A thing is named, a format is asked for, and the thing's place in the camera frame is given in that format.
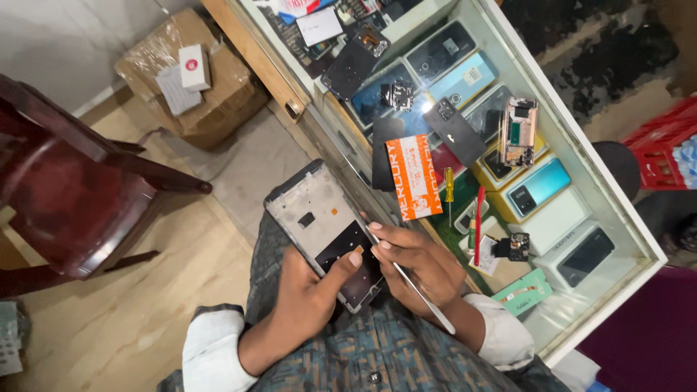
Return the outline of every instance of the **person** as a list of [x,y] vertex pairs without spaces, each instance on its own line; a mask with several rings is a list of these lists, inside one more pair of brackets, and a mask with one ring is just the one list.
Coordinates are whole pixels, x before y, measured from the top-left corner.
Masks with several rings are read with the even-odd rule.
[[[568,391],[512,313],[481,294],[461,297],[466,272],[449,250],[400,227],[369,229],[388,290],[355,315],[332,317],[361,254],[341,257],[320,279],[264,213],[247,314],[229,304],[197,308],[182,370],[158,391]],[[392,262],[413,271],[454,336]]]

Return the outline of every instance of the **white shirt sleeve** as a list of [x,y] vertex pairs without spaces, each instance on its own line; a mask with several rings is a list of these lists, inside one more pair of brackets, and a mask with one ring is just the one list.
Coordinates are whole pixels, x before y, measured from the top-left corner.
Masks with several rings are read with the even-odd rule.
[[522,368],[533,360],[533,336],[508,309],[482,294],[469,294],[464,300],[484,316],[487,334],[480,357],[501,372]]
[[237,342],[245,328],[235,310],[203,313],[189,325],[182,354],[186,392],[246,391],[258,380],[242,368]]

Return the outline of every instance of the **glass display counter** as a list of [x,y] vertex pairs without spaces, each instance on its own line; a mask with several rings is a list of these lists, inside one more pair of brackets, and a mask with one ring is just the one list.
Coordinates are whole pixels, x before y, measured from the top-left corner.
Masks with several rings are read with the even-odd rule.
[[[252,32],[282,82],[300,97],[306,110],[299,124],[363,209],[447,246],[468,269],[475,292],[493,296],[536,269],[544,274],[551,293],[529,309],[524,306],[518,317],[550,365],[665,264],[665,255],[494,1],[409,1],[402,11],[390,7],[397,2],[376,2],[383,9],[371,15],[361,12],[364,3],[358,0],[334,3],[354,9],[356,18],[380,29],[391,43],[346,101],[319,82],[344,38],[308,48],[295,24],[285,24],[252,0],[204,0],[228,36],[233,32],[218,2],[246,20],[239,26]],[[245,58],[260,74],[254,59]],[[380,104],[379,86],[397,80],[413,85],[411,111]],[[539,104],[536,163],[530,169],[497,163],[500,118],[510,96]],[[450,100],[487,144],[472,167],[459,163],[423,119],[441,98]],[[372,123],[382,116],[403,119],[405,136],[429,135],[439,182],[444,167],[454,169],[452,226],[447,212],[403,223],[395,193],[372,189]],[[482,231],[497,238],[529,232],[531,240],[529,262],[504,259],[492,276],[468,265],[468,211],[480,185],[489,205]],[[521,191],[528,193],[524,201],[516,198]],[[443,184],[441,192],[445,199]]]

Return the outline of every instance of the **yellow screwdriver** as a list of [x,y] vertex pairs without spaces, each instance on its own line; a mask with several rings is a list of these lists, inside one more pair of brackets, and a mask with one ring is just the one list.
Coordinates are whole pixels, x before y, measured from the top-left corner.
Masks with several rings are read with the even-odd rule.
[[455,200],[452,191],[455,188],[455,184],[452,180],[452,167],[446,167],[444,170],[445,177],[445,201],[447,202],[447,218],[450,221],[450,227],[452,227],[452,202]]

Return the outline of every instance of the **shirt button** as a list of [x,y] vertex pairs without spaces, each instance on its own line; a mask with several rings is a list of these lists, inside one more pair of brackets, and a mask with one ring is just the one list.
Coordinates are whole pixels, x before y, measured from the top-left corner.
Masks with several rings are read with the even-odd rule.
[[373,372],[370,373],[368,376],[368,380],[370,381],[371,384],[379,384],[380,381],[382,381],[383,376],[380,375],[380,372]]

